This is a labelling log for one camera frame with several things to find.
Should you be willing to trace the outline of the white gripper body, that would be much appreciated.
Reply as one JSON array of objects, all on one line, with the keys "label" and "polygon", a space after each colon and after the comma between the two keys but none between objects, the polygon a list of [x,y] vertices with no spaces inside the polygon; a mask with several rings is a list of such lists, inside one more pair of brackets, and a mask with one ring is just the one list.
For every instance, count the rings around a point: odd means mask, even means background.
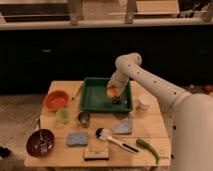
[{"label": "white gripper body", "polygon": [[129,79],[127,77],[125,78],[118,78],[115,76],[112,76],[110,78],[110,81],[107,84],[107,88],[110,86],[115,86],[118,88],[119,91],[119,96],[124,92],[127,84],[128,84]]}]

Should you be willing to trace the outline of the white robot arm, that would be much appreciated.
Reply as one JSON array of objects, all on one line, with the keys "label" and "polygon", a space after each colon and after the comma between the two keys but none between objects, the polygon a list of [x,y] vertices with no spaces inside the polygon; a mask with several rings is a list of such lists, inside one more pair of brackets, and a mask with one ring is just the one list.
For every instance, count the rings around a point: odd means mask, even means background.
[{"label": "white robot arm", "polygon": [[213,171],[213,97],[192,94],[140,67],[139,53],[116,58],[108,87],[121,94],[130,78],[174,111],[170,171]]}]

